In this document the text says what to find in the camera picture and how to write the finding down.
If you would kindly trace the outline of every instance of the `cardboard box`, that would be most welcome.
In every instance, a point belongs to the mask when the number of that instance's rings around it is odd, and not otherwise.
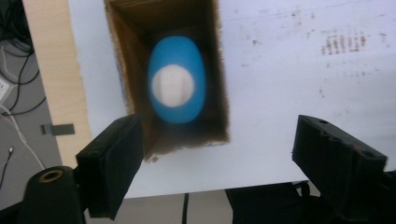
[[[219,44],[217,0],[105,0],[130,113],[142,117],[146,159],[182,147],[228,142],[228,104]],[[189,37],[205,64],[206,97],[197,119],[186,124],[162,121],[149,101],[149,57],[170,35]]]

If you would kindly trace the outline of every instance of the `blue and white object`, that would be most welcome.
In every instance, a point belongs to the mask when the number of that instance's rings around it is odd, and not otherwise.
[[[195,44],[183,36],[161,40],[148,65],[149,99],[169,123],[194,120],[205,101],[205,69]]]

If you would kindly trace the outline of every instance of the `white power adapter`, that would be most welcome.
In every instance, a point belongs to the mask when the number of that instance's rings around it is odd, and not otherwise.
[[[12,92],[14,86],[7,80],[0,77],[0,105],[4,103],[9,94]]]

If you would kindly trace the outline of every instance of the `white table surface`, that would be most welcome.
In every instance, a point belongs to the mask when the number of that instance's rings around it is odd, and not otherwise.
[[[93,136],[126,115],[103,2],[69,0]],[[231,143],[143,162],[126,197],[306,179],[299,114],[326,119],[396,169],[396,1],[219,0]]]

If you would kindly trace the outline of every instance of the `table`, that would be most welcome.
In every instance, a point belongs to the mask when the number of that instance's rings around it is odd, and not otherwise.
[[[53,123],[76,128],[57,137],[74,166],[126,114],[103,3],[24,5]],[[220,0],[219,9],[232,141],[143,162],[127,198],[306,179],[291,161],[299,114],[351,133],[396,169],[395,3]]]

